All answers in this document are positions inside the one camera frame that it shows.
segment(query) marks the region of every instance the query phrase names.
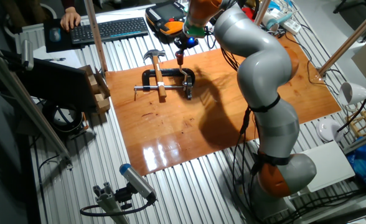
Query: person's hand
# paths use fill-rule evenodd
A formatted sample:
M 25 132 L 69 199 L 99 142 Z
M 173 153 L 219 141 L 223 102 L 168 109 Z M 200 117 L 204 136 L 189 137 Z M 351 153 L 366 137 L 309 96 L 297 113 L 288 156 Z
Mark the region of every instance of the person's hand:
M 65 10 L 60 25 L 65 31 L 70 32 L 70 29 L 73 29 L 74 26 L 78 26 L 80 22 L 81 16 L 79 16 L 74 7 L 69 7 Z

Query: person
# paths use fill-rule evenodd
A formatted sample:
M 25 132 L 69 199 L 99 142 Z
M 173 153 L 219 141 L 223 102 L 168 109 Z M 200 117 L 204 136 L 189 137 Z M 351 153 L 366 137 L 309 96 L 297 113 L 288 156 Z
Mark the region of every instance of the person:
M 75 10 L 74 0 L 62 0 L 63 7 L 65 9 L 65 14 L 63 18 L 61 18 L 60 25 L 61 27 L 70 32 L 70 29 L 77 27 L 81 22 L 81 16 Z

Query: hammer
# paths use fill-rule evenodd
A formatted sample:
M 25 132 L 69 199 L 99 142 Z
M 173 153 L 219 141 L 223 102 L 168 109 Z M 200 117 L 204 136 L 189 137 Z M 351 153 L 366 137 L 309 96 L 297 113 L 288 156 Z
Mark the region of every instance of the hammer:
M 146 60 L 147 58 L 151 57 L 152 64 L 154 65 L 154 70 L 156 71 L 156 80 L 157 80 L 157 86 L 158 86 L 158 94 L 161 99 L 165 99 L 166 97 L 166 91 L 165 91 L 165 84 L 164 80 L 162 79 L 162 73 L 159 69 L 159 63 L 158 63 L 158 57 L 159 56 L 165 56 L 165 51 L 159 51 L 159 50 L 149 50 L 144 55 L 143 59 Z

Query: desk lamp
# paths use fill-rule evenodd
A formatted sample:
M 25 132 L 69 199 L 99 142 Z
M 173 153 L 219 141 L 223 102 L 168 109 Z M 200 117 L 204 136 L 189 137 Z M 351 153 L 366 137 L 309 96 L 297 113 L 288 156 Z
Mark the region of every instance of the desk lamp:
M 345 82 L 340 86 L 338 99 L 344 106 L 354 105 L 361 101 L 363 101 L 363 103 L 359 110 L 353 114 L 351 119 L 342 127 L 336 120 L 330 118 L 323 119 L 317 124 L 317 135 L 325 142 L 330 142 L 332 140 L 339 142 L 342 139 L 344 136 L 344 132 L 342 130 L 346 128 L 357 115 L 359 115 L 365 106 L 366 88 L 354 83 Z

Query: wooden board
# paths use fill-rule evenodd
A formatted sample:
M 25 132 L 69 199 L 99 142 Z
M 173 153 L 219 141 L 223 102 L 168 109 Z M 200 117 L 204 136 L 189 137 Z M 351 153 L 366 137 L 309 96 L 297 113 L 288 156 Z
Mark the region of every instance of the wooden board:
M 297 53 L 299 69 L 296 76 L 278 92 L 291 103 L 304 123 L 339 111 L 335 99 L 324 85 L 312 85 L 307 79 L 307 58 L 301 48 L 283 37 L 281 43 Z M 170 60 L 161 68 L 176 68 Z M 224 60 L 220 50 L 186 57 L 184 67 L 195 72 L 196 81 L 191 101 L 183 91 L 167 90 L 165 103 L 157 91 L 135 95 L 133 87 L 142 85 L 141 74 L 153 66 L 122 72 L 108 72 L 113 106 L 121 127 L 131 165 L 145 175 L 235 145 L 242 125 L 246 101 L 238 88 L 237 73 Z M 318 73 L 310 64 L 312 81 Z M 164 78 L 166 85 L 182 80 Z M 246 134 L 253 139 L 251 121 Z

